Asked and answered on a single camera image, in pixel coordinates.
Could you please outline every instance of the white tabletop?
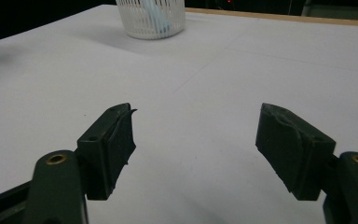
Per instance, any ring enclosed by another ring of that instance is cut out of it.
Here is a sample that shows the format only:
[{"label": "white tabletop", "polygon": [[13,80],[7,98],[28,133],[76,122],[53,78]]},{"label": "white tabletop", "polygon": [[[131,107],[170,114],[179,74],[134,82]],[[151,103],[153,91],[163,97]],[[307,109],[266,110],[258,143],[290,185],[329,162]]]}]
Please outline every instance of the white tabletop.
[{"label": "white tabletop", "polygon": [[137,148],[90,223],[324,223],[324,195],[296,201],[255,134],[266,102],[358,151],[358,27],[186,13],[145,41],[100,6],[0,40],[0,192],[126,102]]}]

